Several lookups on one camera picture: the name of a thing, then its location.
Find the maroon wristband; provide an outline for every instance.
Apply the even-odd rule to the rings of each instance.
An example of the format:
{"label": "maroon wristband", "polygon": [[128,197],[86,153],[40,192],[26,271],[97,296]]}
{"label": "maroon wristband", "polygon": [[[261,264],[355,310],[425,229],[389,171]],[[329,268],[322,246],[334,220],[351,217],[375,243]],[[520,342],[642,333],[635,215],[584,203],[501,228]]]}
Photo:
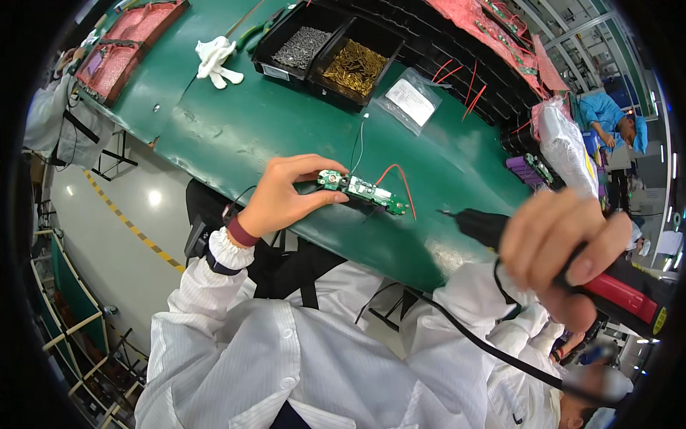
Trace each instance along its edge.
{"label": "maroon wristband", "polygon": [[233,237],[234,240],[245,247],[253,247],[259,241],[259,237],[253,237],[243,229],[241,224],[238,223],[238,217],[231,219],[226,230],[231,234],[231,237]]}

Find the gray floor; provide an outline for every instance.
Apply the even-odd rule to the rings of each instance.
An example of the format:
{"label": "gray floor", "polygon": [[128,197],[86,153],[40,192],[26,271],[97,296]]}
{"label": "gray floor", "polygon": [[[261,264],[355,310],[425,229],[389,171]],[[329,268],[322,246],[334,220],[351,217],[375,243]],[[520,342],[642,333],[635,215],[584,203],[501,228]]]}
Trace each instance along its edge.
{"label": "gray floor", "polygon": [[[121,212],[153,243],[183,263],[183,248],[190,231],[185,189],[191,177],[157,157],[151,148],[130,135],[126,156],[137,167],[121,164],[108,172],[108,182],[95,174],[95,182]],[[108,149],[119,153],[117,137]],[[102,157],[102,170],[114,160]],[[133,328],[130,341],[150,350],[150,320],[167,309],[167,297],[178,287],[181,274],[145,245],[109,209],[85,177],[82,168],[69,166],[50,174],[49,197],[57,214],[51,224],[64,231],[64,247],[86,284],[104,305],[119,313],[108,316],[120,332]],[[287,239],[294,247],[295,237]],[[390,308],[399,291],[384,293],[375,308]],[[404,357],[400,338],[375,317],[368,317],[368,333]]]}

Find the blue uniform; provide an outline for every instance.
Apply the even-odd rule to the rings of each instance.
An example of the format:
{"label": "blue uniform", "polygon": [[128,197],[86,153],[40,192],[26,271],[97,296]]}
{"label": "blue uniform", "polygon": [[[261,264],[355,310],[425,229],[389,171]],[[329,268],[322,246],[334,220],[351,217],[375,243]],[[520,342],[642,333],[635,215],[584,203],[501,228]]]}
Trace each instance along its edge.
{"label": "blue uniform", "polygon": [[[593,122],[597,122],[603,131],[615,138],[616,148],[624,145],[624,139],[622,139],[618,132],[615,132],[615,128],[619,121],[626,116],[626,112],[623,112],[609,95],[598,93],[584,97],[579,102],[579,110],[581,111],[584,126],[591,127]],[[634,121],[636,123],[636,139],[633,142],[634,150],[646,153],[646,147],[648,146],[646,120],[642,116],[636,116]],[[612,152],[612,148],[608,148],[602,141],[600,148]]]}

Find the green workbench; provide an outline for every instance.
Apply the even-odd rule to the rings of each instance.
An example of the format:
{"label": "green workbench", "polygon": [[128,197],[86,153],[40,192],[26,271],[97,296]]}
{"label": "green workbench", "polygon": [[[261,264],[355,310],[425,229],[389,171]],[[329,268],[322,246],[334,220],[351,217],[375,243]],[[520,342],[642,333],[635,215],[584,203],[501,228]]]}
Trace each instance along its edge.
{"label": "green workbench", "polygon": [[[209,79],[193,80],[198,40],[210,41],[251,10],[258,0],[193,0],[192,7],[157,42],[131,76],[111,117],[135,137],[154,141],[155,153],[229,198],[260,179],[274,156],[318,153],[344,165],[364,113],[364,156],[355,172],[376,181],[391,164],[407,176],[417,219],[365,215],[345,205],[325,207],[297,222],[291,231],[352,261],[370,266],[409,286],[433,290],[464,262],[489,258],[488,251],[461,234],[437,209],[472,207],[511,214],[531,193],[503,167],[508,156],[499,129],[477,115],[461,121],[465,106],[442,90],[442,104],[419,137],[373,103],[347,113],[286,83],[255,71],[241,51],[224,63],[245,74],[239,85],[216,89]],[[265,0],[230,40],[284,6]],[[404,70],[396,63],[380,82],[382,96]],[[153,112],[156,104],[160,108]],[[359,154],[359,142],[355,160]],[[382,187],[406,197],[397,169]],[[249,197],[239,202],[246,204]]]}

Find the green pliers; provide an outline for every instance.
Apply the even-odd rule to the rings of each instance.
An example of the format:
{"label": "green pliers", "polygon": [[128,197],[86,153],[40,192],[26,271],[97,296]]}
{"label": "green pliers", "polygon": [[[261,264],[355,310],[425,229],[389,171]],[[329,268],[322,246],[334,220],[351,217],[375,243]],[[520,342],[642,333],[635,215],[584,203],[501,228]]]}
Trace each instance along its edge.
{"label": "green pliers", "polygon": [[267,21],[264,21],[263,23],[259,23],[257,25],[252,26],[251,28],[248,29],[245,33],[243,33],[243,36],[240,36],[238,40],[236,40],[236,50],[240,51],[243,49],[243,46],[246,44],[250,38],[252,38],[255,34],[261,32],[262,35],[255,40],[253,40],[250,45],[246,48],[246,52],[249,54],[252,54],[255,48],[257,47],[257,44],[259,41],[264,37],[265,34],[274,26],[274,23],[276,23],[279,20],[279,17],[281,16],[281,13],[283,13],[283,10],[285,8],[281,8],[271,14],[269,18],[267,18]]}

